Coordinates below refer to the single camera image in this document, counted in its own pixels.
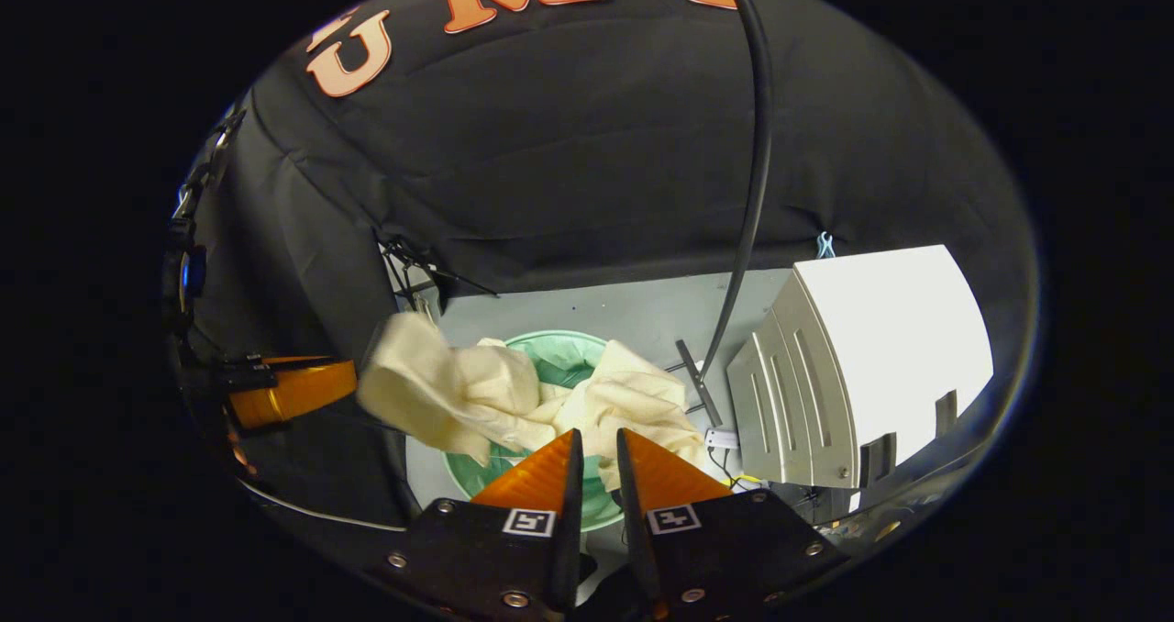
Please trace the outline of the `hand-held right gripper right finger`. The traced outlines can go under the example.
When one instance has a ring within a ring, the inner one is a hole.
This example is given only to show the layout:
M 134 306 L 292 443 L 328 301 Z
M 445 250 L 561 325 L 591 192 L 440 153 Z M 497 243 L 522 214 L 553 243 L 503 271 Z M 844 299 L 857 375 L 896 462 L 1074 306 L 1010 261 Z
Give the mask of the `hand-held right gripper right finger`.
M 618 431 L 616 458 L 650 622 L 769 622 L 846 563 L 772 491 L 735 493 L 634 430 Z

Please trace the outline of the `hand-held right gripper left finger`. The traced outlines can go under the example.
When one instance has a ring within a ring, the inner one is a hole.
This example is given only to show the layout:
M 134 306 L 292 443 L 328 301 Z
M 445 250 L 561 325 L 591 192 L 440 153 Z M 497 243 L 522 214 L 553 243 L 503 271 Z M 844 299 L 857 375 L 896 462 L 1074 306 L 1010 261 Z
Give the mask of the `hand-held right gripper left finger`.
M 566 431 L 468 501 L 439 498 L 366 576 L 445 621 L 562 621 L 580 580 L 583 447 Z

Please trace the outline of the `cream shirt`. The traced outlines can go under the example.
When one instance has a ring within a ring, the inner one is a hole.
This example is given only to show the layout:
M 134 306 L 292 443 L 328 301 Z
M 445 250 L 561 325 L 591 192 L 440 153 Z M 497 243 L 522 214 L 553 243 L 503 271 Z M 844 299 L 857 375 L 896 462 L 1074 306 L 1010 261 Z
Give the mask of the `cream shirt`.
M 600 457 L 603 488 L 620 485 L 619 430 L 637 431 L 684 459 L 707 464 L 702 433 L 686 413 L 686 384 L 622 342 L 605 342 L 593 374 L 573 388 L 545 384 L 527 354 L 483 339 L 457 349 L 418 313 L 390 318 L 358 380 L 360 408 L 431 448 L 487 464 L 491 442 L 537 451 L 566 431 Z

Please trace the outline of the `green laundry hamper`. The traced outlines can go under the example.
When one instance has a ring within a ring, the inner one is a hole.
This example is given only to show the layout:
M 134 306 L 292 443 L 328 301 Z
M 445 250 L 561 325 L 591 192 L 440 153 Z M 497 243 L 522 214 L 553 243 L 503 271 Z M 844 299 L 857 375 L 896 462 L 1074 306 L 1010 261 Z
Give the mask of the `green laundry hamper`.
M 537 378 L 545 384 L 561 388 L 573 388 L 593 374 L 603 356 L 605 342 L 569 330 L 545 330 L 517 334 L 504 342 L 508 349 L 527 354 L 537 367 Z M 508 449 L 491 442 L 487 464 L 458 453 L 445 453 L 444 462 L 448 475 L 465 496 L 478 495 L 488 484 L 531 455 L 529 449 Z M 621 506 L 603 488 L 599 473 L 600 457 L 583 458 L 581 523 L 583 533 L 600 530 L 622 520 Z

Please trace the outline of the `black clothes rack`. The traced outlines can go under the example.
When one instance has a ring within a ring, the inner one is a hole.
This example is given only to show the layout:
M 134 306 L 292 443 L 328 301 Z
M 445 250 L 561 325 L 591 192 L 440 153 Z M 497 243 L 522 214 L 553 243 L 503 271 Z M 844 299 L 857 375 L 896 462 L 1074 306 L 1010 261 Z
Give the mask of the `black clothes rack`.
M 687 372 L 691 387 L 699 395 L 700 408 L 704 410 L 710 425 L 715 428 L 721 427 L 723 420 L 711 397 L 707 376 L 715 367 L 717 352 L 726 337 L 734 309 L 737 307 L 738 293 L 741 293 L 745 273 L 749 271 L 753 259 L 753 249 L 760 232 L 760 217 L 762 217 L 765 204 L 774 146 L 774 63 L 765 25 L 760 16 L 758 5 L 754 4 L 754 0 L 730 0 L 730 4 L 733 11 L 738 12 L 738 20 L 745 31 L 753 77 L 753 146 L 745 212 L 743 212 L 742 224 L 738 229 L 737 250 L 735 250 L 734 266 L 726 288 L 726 297 L 723 297 L 714 333 L 701 366 L 697 366 L 697 360 L 691 357 L 687 343 L 684 340 L 676 342 L 681 356 L 681 367 Z

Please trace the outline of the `black backdrop stand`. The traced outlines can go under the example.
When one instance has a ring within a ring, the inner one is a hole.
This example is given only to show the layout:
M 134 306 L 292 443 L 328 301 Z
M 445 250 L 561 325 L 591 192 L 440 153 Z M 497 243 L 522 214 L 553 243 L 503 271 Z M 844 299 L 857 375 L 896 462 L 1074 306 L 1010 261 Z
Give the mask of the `black backdrop stand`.
M 494 289 L 466 278 L 445 265 L 432 249 L 416 245 L 404 236 L 377 236 L 394 307 L 399 312 L 417 312 L 432 320 L 443 317 L 454 297 L 480 295 L 499 299 Z

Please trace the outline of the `white box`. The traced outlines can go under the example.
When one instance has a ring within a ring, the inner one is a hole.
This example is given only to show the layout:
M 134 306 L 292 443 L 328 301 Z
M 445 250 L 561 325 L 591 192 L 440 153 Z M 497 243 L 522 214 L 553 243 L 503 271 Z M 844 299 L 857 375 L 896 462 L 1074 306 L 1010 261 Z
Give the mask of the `white box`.
M 992 376 L 980 305 L 947 246 L 801 261 L 726 367 L 742 471 L 885 484 Z

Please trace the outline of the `black backdrop cloth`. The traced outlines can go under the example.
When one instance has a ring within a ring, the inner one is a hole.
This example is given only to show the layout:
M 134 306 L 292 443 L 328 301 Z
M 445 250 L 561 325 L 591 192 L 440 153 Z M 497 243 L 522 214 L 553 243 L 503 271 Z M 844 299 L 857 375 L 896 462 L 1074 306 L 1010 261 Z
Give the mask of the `black backdrop cloth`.
M 822 0 L 754 0 L 774 63 L 765 204 L 726 367 L 818 234 L 837 257 L 942 243 L 985 322 L 993 376 L 950 433 L 863 491 L 761 484 L 738 449 L 706 474 L 769 488 L 801 518 L 935 511 L 1001 442 L 1038 338 L 1041 271 L 1023 192 L 935 75 Z M 686 384 L 734 266 L 753 77 L 730 0 L 363 0 L 298 40 L 235 101 L 173 219 L 205 246 L 200 325 L 239 356 L 336 356 L 358 380 L 394 304 L 377 236 L 404 236 L 500 295 L 454 297 L 448 345 L 569 330 L 625 343 Z M 351 395 L 243 430 L 227 394 L 180 388 L 194 434 L 259 503 L 403 530 L 458 488 L 443 449 Z M 459 489 L 461 500 L 468 500 Z

